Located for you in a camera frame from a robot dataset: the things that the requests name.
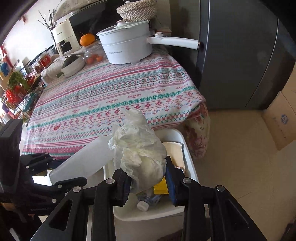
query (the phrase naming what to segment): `patterned tablecloth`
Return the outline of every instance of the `patterned tablecloth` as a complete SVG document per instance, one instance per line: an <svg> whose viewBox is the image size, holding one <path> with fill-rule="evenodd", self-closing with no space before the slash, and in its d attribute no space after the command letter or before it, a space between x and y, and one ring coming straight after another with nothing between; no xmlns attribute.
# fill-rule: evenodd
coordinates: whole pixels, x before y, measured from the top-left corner
<svg viewBox="0 0 296 241"><path fill-rule="evenodd" d="M23 154L49 152L66 158L87 143L122 124L124 111L137 108L151 128L174 127L187 119L202 123L205 99L181 65L170 55L153 52L137 64L113 65L107 60L86 66L43 91L28 124ZM207 137L190 134L203 155Z"/></svg>

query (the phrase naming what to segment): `crumpled plastic bag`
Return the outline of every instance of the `crumpled plastic bag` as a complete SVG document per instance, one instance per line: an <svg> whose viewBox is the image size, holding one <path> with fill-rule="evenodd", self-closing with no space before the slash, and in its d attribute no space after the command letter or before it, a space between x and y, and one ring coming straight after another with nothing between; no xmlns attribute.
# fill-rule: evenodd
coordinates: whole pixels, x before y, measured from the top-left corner
<svg viewBox="0 0 296 241"><path fill-rule="evenodd" d="M132 180L132 193L139 193L158 184L166 168L167 152L141 111L125 111L122 127L112 126L109 148L114 152L115 169L121 168Z"/></svg>

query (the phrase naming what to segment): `beige floor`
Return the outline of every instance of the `beige floor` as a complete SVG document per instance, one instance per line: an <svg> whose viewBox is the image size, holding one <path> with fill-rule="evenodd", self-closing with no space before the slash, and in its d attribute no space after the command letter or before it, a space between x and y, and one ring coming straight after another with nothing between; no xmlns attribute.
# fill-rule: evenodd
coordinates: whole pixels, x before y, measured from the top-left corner
<svg viewBox="0 0 296 241"><path fill-rule="evenodd" d="M260 111L210 112L210 142L195 163L201 185L224 185L268 241L296 216L296 141L277 151Z"/></svg>

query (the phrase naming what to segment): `rope basket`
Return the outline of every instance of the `rope basket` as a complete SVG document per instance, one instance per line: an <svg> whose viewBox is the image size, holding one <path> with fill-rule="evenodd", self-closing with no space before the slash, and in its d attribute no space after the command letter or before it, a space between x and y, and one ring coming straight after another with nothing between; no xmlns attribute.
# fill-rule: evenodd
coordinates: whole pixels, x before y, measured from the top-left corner
<svg viewBox="0 0 296 241"><path fill-rule="evenodd" d="M117 8L117 13L130 22L150 20L156 15L156 0L140 0L124 4Z"/></svg>

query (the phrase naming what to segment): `pot lid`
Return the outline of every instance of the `pot lid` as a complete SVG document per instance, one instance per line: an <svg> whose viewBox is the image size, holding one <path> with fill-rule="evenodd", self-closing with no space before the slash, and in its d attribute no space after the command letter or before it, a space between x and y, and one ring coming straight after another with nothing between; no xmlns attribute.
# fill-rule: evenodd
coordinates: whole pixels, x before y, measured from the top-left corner
<svg viewBox="0 0 296 241"><path fill-rule="evenodd" d="M106 35L115 31L118 31L123 28L132 28L134 26L137 26L139 24L143 23L148 23L149 20L141 21L141 22L132 22L132 23L127 23L124 19L117 21L117 25L113 25L111 27L108 27L106 29L101 30L98 32L96 35L101 36L101 35Z"/></svg>

